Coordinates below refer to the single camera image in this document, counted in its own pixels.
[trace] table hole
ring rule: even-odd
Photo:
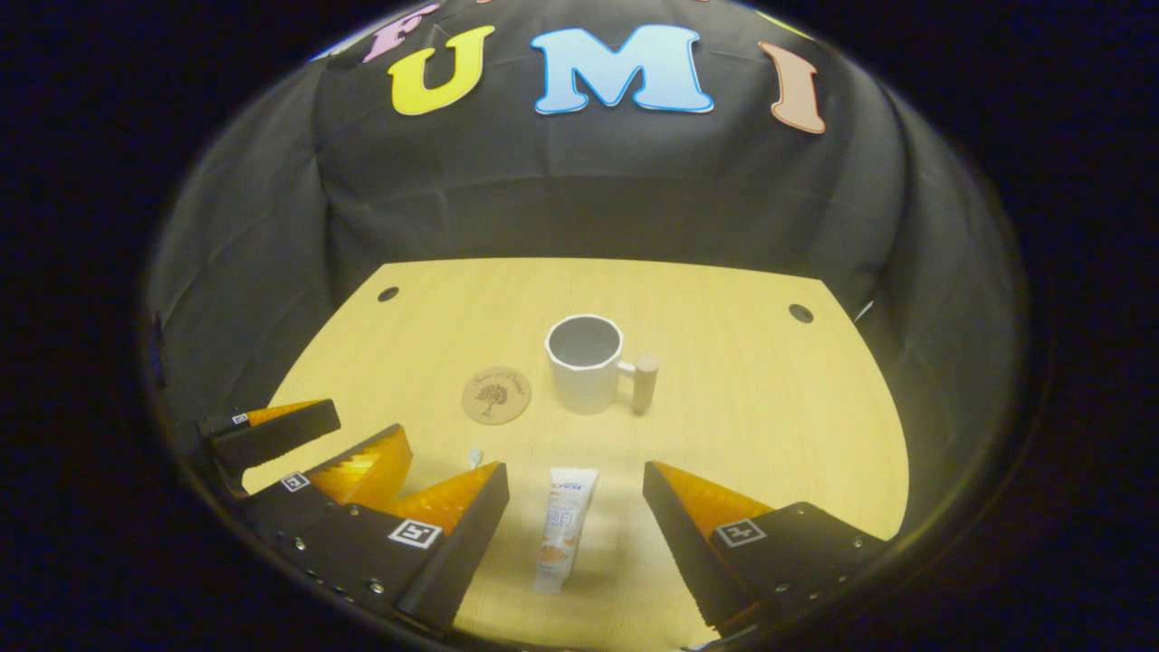
[[[790,305],[789,314],[796,316],[797,321],[801,321],[803,323],[809,323],[810,321],[812,321],[812,312],[808,307],[801,303]]]

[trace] orange letter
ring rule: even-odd
[[[772,105],[773,117],[801,131],[824,133],[825,120],[817,115],[817,91],[812,86],[817,68],[772,43],[761,41],[760,49],[777,65],[777,82],[781,87],[781,97]]]

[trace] blue letter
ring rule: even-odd
[[[619,52],[612,52],[583,29],[540,34],[531,46],[544,51],[546,88],[535,110],[561,113],[586,107],[588,96],[576,90],[577,74],[604,104],[614,107],[636,72],[643,71],[643,87],[632,96],[641,107],[710,111],[713,98],[700,91],[692,64],[692,43],[699,38],[699,34],[683,27],[646,24],[632,32]]]

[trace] tabletop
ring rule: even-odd
[[[396,293],[380,300],[389,287]],[[658,359],[642,416],[627,380],[621,400],[596,416],[555,401],[544,339],[576,313],[613,320],[625,361]],[[525,374],[532,398],[513,422],[483,425],[460,400],[496,366]],[[641,493],[650,460],[773,508],[812,503],[882,540],[905,512],[897,411],[855,325],[817,279],[604,258],[388,263],[323,325],[270,405],[318,398],[334,401],[342,428],[248,470],[247,491],[391,424],[414,450],[403,495],[466,471],[474,448],[484,463],[506,463],[511,499],[455,618],[493,638],[642,651],[717,638]],[[542,595],[532,585],[552,467],[600,477],[571,577],[562,593]]]

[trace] tree print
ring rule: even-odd
[[[494,408],[496,404],[503,405],[504,403],[506,403],[506,388],[504,388],[498,383],[495,383],[493,386],[487,386],[479,393],[479,396],[475,397],[475,401],[487,402],[487,411],[483,412],[483,417],[490,417],[491,408]]]

